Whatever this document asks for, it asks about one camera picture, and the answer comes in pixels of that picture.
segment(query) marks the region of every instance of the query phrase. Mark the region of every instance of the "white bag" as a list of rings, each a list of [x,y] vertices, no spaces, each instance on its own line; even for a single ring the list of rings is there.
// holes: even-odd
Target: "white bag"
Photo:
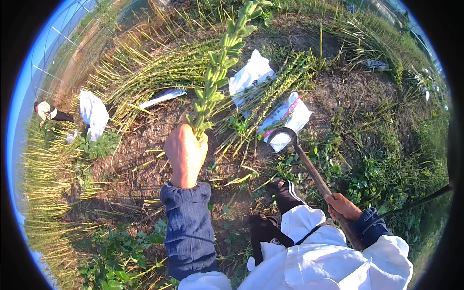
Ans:
[[[255,82],[265,81],[267,77],[275,77],[274,71],[269,66],[269,60],[262,57],[255,49],[247,64],[230,78],[229,94],[232,96],[234,104],[238,107],[245,101],[237,95],[239,92],[251,87]]]
[[[100,137],[110,118],[106,107],[97,96],[89,91],[81,90],[79,94],[79,108],[82,120],[90,125],[87,133],[91,133],[90,140],[96,141]]]
[[[272,124],[282,122],[290,113],[292,113],[292,115],[288,118],[283,127],[290,128],[298,133],[298,131],[301,130],[309,121],[309,117],[313,112],[308,110],[297,92],[291,93],[287,102],[278,107],[274,113],[264,120],[263,125],[258,127],[258,134],[263,134],[264,142],[267,142],[269,135],[271,135],[275,129],[268,130],[266,132],[264,132],[264,130]],[[284,149],[290,141],[291,139],[287,134],[280,133],[272,138],[270,145],[277,153]]]

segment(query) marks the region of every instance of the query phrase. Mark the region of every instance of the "black pants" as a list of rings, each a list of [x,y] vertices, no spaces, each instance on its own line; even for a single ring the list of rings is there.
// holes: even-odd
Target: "black pants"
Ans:
[[[285,181],[280,189],[278,188],[279,182],[280,180],[274,181],[268,188],[277,191],[276,202],[282,215],[296,206],[306,204],[301,197],[300,191],[295,188],[293,182]],[[266,217],[262,214],[254,214],[246,217],[245,222],[250,227],[251,247],[253,248],[256,266],[263,261],[260,242],[269,243],[276,238],[287,248],[294,245],[294,241],[284,235],[278,228],[277,217]]]
[[[57,115],[52,119],[54,121],[68,121],[74,123],[74,119],[71,114],[63,113],[57,110]]]

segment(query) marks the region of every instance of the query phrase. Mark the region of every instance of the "right hand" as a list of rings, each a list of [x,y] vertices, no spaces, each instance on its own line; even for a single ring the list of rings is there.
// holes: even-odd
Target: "right hand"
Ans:
[[[333,197],[326,194],[324,199],[329,206],[328,212],[330,213],[330,217],[333,220],[337,220],[335,218],[334,211],[337,211],[341,215],[343,215],[347,220],[356,221],[362,215],[362,210],[360,210],[357,206],[355,206],[351,201],[349,201],[346,197],[343,196],[341,193],[333,193]]]
[[[195,187],[208,152],[208,136],[203,134],[198,141],[192,127],[182,124],[172,130],[163,149],[173,170],[171,183],[178,188]]]

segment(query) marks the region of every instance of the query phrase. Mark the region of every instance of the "sickle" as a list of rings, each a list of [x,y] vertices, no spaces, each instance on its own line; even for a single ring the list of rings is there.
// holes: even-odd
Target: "sickle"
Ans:
[[[274,138],[277,134],[280,134],[280,133],[287,134],[290,137],[293,148],[295,148],[295,151],[300,157],[304,166],[306,167],[306,170],[308,171],[309,175],[316,183],[316,187],[319,190],[319,193],[321,194],[321,196],[324,198],[324,195],[328,194],[333,197],[332,193],[330,192],[329,188],[325,184],[324,180],[319,175],[316,168],[314,168],[314,165],[311,163],[309,158],[306,156],[306,154],[301,149],[301,146],[298,144],[298,137],[296,136],[296,133],[292,129],[287,128],[287,127],[282,127],[282,128],[278,128],[274,130],[272,134],[269,136],[269,138],[267,139],[267,143],[270,144],[272,138]],[[334,213],[336,219],[342,226],[342,230],[345,232],[352,247],[357,251],[364,250],[365,247],[363,243],[361,242],[361,239],[355,235],[353,229],[349,226],[348,220],[342,214],[338,213],[337,211],[333,210],[332,212]]]

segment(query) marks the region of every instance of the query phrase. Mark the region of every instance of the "white cloth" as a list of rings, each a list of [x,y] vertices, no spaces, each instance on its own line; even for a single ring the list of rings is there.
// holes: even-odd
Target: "white cloth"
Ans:
[[[324,213],[307,205],[282,216],[282,232],[299,241],[325,221]],[[258,289],[406,289],[412,276],[408,244],[396,236],[381,236],[363,252],[347,247],[345,234],[333,226],[321,226],[301,245],[285,248],[261,242],[264,261],[238,290]],[[196,273],[182,280],[179,290],[229,290],[227,277],[214,272]]]
[[[42,118],[42,120],[51,121],[54,117],[56,117],[58,113],[58,109],[55,108],[52,112],[50,112],[50,105],[47,102],[41,102],[37,105],[37,113]]]
[[[79,94],[79,109],[82,120],[90,125],[87,133],[91,134],[90,140],[96,141],[105,131],[110,118],[102,100],[89,91],[81,90]]]

